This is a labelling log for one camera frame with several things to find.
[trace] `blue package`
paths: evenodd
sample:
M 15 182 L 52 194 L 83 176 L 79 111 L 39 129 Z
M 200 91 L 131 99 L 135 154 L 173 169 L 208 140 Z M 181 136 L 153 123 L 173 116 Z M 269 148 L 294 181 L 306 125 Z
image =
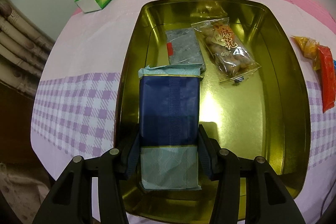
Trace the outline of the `blue package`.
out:
M 196 65 L 144 68 L 140 77 L 142 186 L 197 190 L 200 69 Z

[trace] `red wrapper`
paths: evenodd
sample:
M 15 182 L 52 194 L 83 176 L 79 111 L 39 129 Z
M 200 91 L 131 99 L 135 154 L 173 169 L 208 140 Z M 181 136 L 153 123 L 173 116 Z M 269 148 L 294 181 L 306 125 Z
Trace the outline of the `red wrapper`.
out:
M 318 51 L 322 70 L 322 104 L 324 113 L 335 106 L 335 69 L 330 49 L 325 46 L 318 46 Z

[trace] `brown fabric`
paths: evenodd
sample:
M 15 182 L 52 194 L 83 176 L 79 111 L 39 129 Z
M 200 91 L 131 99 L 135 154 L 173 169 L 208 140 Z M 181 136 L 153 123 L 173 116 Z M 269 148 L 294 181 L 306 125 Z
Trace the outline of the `brown fabric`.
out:
M 31 224 L 50 189 L 42 166 L 0 163 L 0 190 L 23 224 Z
M 52 48 L 9 0 L 0 0 L 0 82 L 34 97 Z

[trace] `tablecloth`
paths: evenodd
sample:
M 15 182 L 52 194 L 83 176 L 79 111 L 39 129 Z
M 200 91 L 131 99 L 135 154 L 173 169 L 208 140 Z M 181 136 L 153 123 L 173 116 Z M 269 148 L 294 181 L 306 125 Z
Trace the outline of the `tablecloth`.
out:
M 103 10 L 76 10 L 59 35 L 37 90 L 31 145 L 55 179 L 75 155 L 100 156 L 113 146 L 116 97 L 124 57 L 141 7 L 153 0 L 112 0 Z M 271 9 L 288 37 L 313 37 L 336 56 L 336 22 L 312 0 L 252 0 Z M 319 218 L 336 177 L 336 107 L 322 113 L 319 79 L 298 47 L 310 103 L 311 146 L 303 190 L 295 199 L 307 223 Z M 93 216 L 99 218 L 97 180 Z M 133 223 L 152 222 L 128 215 Z

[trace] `gold tray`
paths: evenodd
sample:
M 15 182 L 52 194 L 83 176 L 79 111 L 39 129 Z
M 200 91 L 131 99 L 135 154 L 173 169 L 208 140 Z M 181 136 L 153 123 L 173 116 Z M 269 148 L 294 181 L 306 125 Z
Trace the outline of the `gold tray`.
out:
M 230 17 L 231 28 L 261 65 L 238 86 L 219 84 L 217 67 L 201 45 L 206 63 L 201 81 L 199 123 L 208 136 L 239 157 L 264 156 L 293 197 L 301 191 L 310 150 L 308 95 L 290 42 L 272 12 L 248 0 L 158 0 L 144 5 L 122 70 L 115 119 L 115 143 L 138 123 L 138 70 L 168 65 L 165 31 Z M 128 213 L 164 222 L 209 223 L 217 182 L 199 165 L 199 191 L 145 191 L 137 172 L 120 181 Z M 245 218 L 241 179 L 239 219 Z

